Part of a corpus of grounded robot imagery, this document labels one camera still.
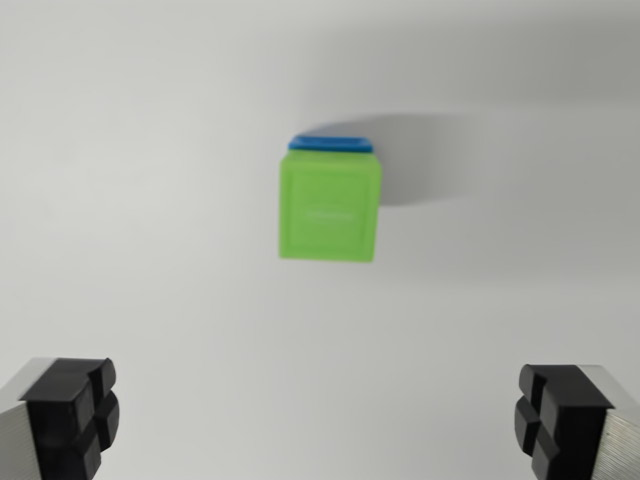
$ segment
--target white surface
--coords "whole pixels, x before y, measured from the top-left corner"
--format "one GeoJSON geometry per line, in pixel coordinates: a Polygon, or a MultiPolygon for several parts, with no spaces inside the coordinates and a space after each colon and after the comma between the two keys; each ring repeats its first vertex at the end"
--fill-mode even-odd
{"type": "Polygon", "coordinates": [[[0,378],[113,358],[100,480],[533,478],[522,364],[640,398],[639,24],[0,0],[0,378]],[[389,152],[376,261],[280,261],[285,145],[344,122],[389,152]]]}
{"type": "Polygon", "coordinates": [[[579,365],[580,370],[591,380],[591,383],[606,397],[616,410],[637,409],[636,402],[627,391],[600,365],[579,365]]]}

